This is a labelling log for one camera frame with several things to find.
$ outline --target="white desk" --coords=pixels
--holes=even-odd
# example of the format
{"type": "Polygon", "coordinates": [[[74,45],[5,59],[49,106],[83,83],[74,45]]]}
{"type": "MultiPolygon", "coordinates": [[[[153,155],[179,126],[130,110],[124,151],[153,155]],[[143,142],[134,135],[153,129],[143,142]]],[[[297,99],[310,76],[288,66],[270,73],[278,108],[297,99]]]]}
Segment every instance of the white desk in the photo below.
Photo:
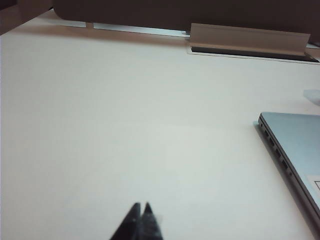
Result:
{"type": "Polygon", "coordinates": [[[1,239],[107,240],[146,201],[165,240],[314,239],[253,121],[320,114],[320,66],[46,14],[1,45],[1,239]]]}

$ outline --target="usb port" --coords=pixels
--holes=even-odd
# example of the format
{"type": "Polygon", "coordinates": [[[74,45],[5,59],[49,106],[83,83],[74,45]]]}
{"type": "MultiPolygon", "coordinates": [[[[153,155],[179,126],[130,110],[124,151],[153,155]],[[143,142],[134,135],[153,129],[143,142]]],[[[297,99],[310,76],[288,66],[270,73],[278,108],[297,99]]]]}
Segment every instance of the usb port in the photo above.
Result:
{"type": "Polygon", "coordinates": [[[275,153],[279,158],[281,157],[281,153],[279,152],[278,148],[275,150],[275,153]]]}
{"type": "Polygon", "coordinates": [[[269,142],[271,143],[272,147],[275,145],[274,141],[272,141],[272,139],[269,139],[269,142]]]}
{"type": "Polygon", "coordinates": [[[285,168],[285,169],[287,169],[287,168],[288,168],[288,165],[287,165],[287,163],[286,163],[286,161],[285,161],[285,160],[283,160],[283,161],[282,161],[282,164],[283,164],[283,166],[284,166],[284,168],[285,168]]]}

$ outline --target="laptop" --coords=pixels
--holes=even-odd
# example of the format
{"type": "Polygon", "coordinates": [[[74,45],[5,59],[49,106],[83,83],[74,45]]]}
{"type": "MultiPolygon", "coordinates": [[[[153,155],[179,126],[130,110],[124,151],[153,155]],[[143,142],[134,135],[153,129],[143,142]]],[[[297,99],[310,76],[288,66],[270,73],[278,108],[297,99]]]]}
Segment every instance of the laptop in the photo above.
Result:
{"type": "Polygon", "coordinates": [[[320,116],[262,112],[258,123],[320,229],[320,116]]]}

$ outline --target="laptop lid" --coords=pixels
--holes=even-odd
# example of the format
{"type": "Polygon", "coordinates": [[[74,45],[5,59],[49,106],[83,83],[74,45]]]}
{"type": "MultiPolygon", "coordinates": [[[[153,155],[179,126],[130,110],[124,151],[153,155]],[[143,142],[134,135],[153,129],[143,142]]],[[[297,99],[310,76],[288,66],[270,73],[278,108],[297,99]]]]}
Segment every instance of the laptop lid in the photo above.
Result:
{"type": "Polygon", "coordinates": [[[320,116],[262,112],[260,119],[320,213],[320,116]]]}

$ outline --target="white object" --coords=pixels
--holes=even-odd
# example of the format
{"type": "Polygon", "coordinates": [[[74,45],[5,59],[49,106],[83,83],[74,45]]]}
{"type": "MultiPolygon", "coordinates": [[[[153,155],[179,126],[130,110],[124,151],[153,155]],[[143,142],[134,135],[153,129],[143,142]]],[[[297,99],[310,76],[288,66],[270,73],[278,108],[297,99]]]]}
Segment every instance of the white object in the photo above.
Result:
{"type": "Polygon", "coordinates": [[[253,121],[319,114],[320,68],[187,45],[41,17],[1,36],[4,240],[109,239],[146,201],[166,240],[314,239],[253,121]]]}
{"type": "Polygon", "coordinates": [[[304,56],[310,34],[192,23],[190,45],[304,56]]]}

